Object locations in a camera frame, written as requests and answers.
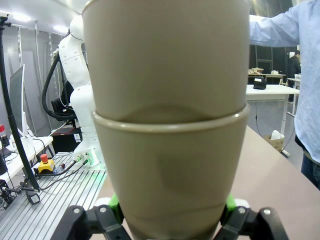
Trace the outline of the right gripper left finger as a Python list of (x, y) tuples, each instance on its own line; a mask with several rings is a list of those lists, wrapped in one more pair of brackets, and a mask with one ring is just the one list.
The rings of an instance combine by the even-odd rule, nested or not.
[(124, 215), (114, 194), (107, 204), (85, 210), (71, 205), (62, 216), (63, 240), (89, 240), (102, 234), (106, 240), (129, 240), (131, 237), (123, 227)]

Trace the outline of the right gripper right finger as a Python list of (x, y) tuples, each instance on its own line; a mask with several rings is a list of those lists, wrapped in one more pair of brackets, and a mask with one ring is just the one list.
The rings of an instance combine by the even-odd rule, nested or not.
[(263, 207), (254, 211), (246, 200), (234, 198), (231, 194), (226, 200), (220, 224), (221, 228), (214, 237), (216, 240), (236, 240), (240, 236), (251, 240), (289, 238), (274, 208)]

